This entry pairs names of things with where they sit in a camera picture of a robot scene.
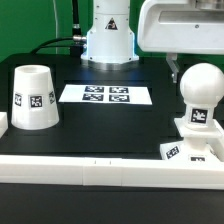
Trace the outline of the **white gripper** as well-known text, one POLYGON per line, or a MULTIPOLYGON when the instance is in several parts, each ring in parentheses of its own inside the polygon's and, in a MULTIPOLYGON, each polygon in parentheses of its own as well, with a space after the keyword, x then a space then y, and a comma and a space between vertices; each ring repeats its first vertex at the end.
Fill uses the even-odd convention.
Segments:
POLYGON ((224 0, 145 0, 137 42, 144 52, 166 54, 177 82, 177 53, 224 54, 224 0))

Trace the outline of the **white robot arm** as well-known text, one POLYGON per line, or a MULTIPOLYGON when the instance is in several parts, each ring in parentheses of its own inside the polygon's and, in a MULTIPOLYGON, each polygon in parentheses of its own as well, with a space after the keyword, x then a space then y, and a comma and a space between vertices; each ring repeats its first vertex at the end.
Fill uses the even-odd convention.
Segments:
POLYGON ((172 75, 179 54, 224 55, 224 0, 145 0, 138 30, 129 27, 130 0, 93 0, 93 25, 82 62, 120 70, 139 57, 135 48, 166 55, 172 75))

